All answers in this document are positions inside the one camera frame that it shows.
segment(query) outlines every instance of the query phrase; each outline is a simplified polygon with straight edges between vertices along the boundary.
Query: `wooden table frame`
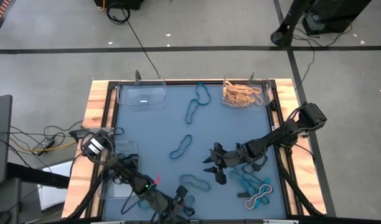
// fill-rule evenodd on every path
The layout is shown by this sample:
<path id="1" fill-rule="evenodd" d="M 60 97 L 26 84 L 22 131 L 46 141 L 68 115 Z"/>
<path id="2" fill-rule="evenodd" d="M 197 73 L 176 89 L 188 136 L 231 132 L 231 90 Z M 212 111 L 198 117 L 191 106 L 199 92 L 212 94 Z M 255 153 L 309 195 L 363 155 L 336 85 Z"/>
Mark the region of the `wooden table frame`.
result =
<path id="1" fill-rule="evenodd" d="M 187 82 L 222 82 L 222 80 L 166 80 L 166 82 L 186 84 Z M 279 99 L 276 103 L 280 107 L 280 110 L 277 112 L 272 111 L 273 126 L 277 128 L 283 122 L 284 118 L 287 118 L 299 105 L 291 79 L 275 79 L 272 80 L 271 83 L 272 92 L 270 96 L 275 96 L 275 98 Z M 83 126 L 99 128 L 110 127 L 115 124 L 115 111 L 117 106 L 116 85 L 117 81 L 100 80 L 92 82 Z M 308 138 L 299 138 L 298 144 L 310 150 Z M 326 208 L 321 187 L 311 155 L 300 150 L 297 146 L 293 147 L 292 155 L 289 155 L 283 148 L 279 148 L 278 150 L 281 154 L 283 164 L 289 173 L 296 177 L 299 188 L 320 212 L 325 213 Z M 76 206 L 87 193 L 93 177 L 96 176 L 100 170 L 100 167 L 94 166 L 86 157 L 80 156 L 75 161 L 62 217 L 67 217 L 75 210 Z M 307 215 L 307 211 L 300 204 L 297 197 L 295 197 L 291 187 L 286 182 L 283 182 L 283 185 L 286 186 L 283 194 L 284 196 L 287 195 L 287 197 L 284 197 L 285 204 L 287 201 L 289 205 L 289 208 L 285 208 L 286 213 L 288 215 Z M 96 194 L 83 216 L 95 217 L 100 214 L 103 209 L 103 205 L 100 204 L 100 201 Z"/>

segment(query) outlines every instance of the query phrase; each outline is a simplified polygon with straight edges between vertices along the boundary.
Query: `pile of rubber bands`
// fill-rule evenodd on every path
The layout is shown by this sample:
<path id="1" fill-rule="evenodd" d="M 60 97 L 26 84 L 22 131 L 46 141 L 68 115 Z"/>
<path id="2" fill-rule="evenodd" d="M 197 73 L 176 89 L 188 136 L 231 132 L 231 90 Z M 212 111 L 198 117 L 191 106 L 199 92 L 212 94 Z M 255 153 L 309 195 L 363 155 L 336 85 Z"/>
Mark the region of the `pile of rubber bands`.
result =
<path id="1" fill-rule="evenodd" d="M 223 102 L 231 107 L 246 108 L 252 104 L 262 105 L 262 90 L 258 87 L 235 84 L 225 81 L 222 90 Z"/>

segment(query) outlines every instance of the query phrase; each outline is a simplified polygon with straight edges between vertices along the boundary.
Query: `blue table surface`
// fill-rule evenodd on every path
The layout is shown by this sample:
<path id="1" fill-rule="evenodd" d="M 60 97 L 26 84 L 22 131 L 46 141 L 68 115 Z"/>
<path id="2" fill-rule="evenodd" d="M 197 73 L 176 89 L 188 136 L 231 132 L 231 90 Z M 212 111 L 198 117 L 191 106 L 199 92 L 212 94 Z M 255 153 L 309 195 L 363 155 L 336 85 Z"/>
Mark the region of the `blue table surface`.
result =
<path id="1" fill-rule="evenodd" d="M 227 175 L 225 185 L 216 183 L 213 174 L 203 171 L 213 166 L 213 163 L 203 164 L 202 161 L 210 156 L 209 149 L 213 149 L 214 142 L 219 142 L 225 150 L 232 151 L 235 150 L 236 142 L 244 143 L 263 137 L 271 129 L 266 110 L 255 112 L 224 106 L 222 87 L 209 85 L 207 88 L 212 101 L 206 106 L 198 107 L 192 124 L 186 124 L 184 118 L 190 100 L 196 98 L 195 86 L 168 85 L 163 110 L 129 112 L 123 106 L 119 106 L 116 127 L 123 128 L 125 134 L 117 136 L 116 141 L 132 140 L 138 143 L 139 171 L 153 179 L 160 174 L 158 189 L 171 197 L 175 196 L 179 177 L 183 174 L 195 175 L 211 185 L 212 189 L 208 192 L 185 186 L 188 195 L 195 197 L 192 206 L 195 210 L 193 219 L 285 218 L 278 168 L 272 147 L 267 151 L 266 164 L 261 171 L 254 174 L 260 179 L 270 178 L 273 193 L 267 195 L 270 203 L 260 204 L 257 209 L 244 208 L 245 198 L 237 197 L 237 194 L 244 190 L 238 181 L 229 177 L 231 168 L 224 170 Z M 170 159 L 170 152 L 179 147 L 187 134 L 191 134 L 193 140 L 185 154 L 178 159 Z M 122 215 L 120 210 L 124 201 L 124 199 L 105 200 L 103 219 L 105 221 L 151 219 L 154 212 L 151 209 L 143 210 L 138 206 Z"/>

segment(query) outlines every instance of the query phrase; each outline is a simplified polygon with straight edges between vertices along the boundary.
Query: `gray floor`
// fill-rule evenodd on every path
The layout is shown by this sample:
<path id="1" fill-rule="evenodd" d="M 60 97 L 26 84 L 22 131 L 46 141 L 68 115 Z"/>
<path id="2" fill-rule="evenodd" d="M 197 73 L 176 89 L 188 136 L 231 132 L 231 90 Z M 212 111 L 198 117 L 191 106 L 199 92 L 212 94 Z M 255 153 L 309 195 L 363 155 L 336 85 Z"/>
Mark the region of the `gray floor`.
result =
<path id="1" fill-rule="evenodd" d="M 286 14 L 291 1 L 280 4 Z M 272 0 L 146 0 L 131 14 L 131 23 L 147 47 L 272 46 L 269 35 L 278 19 Z M 323 35 L 319 41 L 327 44 L 335 36 Z M 361 40 L 363 45 L 381 45 L 380 0 L 373 0 L 353 23 L 353 31 L 335 45 L 360 46 Z M 111 24 L 91 0 L 16 0 L 0 30 L 0 49 L 82 47 L 138 43 L 126 24 Z M 312 52 L 294 55 L 304 74 Z M 241 78 L 252 72 L 262 78 L 293 78 L 286 52 L 149 56 L 166 78 L 222 78 L 227 73 Z M 24 131 L 41 132 L 50 124 L 68 127 L 82 119 L 92 80 L 132 78 L 136 69 L 144 78 L 155 76 L 142 53 L 0 55 L 0 95 L 13 95 L 12 125 Z M 381 219 L 381 51 L 316 52 L 303 87 L 307 99 L 329 119 L 317 137 L 337 216 Z M 73 154 L 71 147 L 40 159 L 55 164 Z M 34 157 L 24 159 L 43 166 Z M 15 155 L 9 160 L 21 163 Z M 39 207 L 30 206 L 37 200 L 36 195 L 25 200 L 22 221 L 41 216 Z"/>

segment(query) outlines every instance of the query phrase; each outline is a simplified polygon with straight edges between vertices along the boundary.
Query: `clear plastic container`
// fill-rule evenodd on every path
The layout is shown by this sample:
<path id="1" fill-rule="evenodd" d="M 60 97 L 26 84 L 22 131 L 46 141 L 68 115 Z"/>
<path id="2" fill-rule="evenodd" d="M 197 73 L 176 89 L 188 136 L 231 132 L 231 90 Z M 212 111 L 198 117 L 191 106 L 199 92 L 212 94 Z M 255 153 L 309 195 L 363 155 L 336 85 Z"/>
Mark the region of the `clear plastic container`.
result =
<path id="1" fill-rule="evenodd" d="M 166 107 L 166 81 L 160 76 L 156 80 L 120 80 L 117 87 L 117 102 L 126 111 L 156 111 Z"/>
<path id="2" fill-rule="evenodd" d="M 135 141 L 117 141 L 115 152 L 127 157 L 131 154 L 138 155 L 138 145 Z M 118 179 L 114 180 L 114 173 L 110 170 L 104 174 L 104 179 L 107 179 L 101 184 L 98 190 L 98 195 L 102 199 L 123 199 L 131 195 L 132 188 L 128 184 L 121 184 Z"/>
<path id="3" fill-rule="evenodd" d="M 225 106 L 260 112 L 270 104 L 272 97 L 269 79 L 251 77 L 232 78 L 226 74 L 222 84 L 222 103 Z"/>

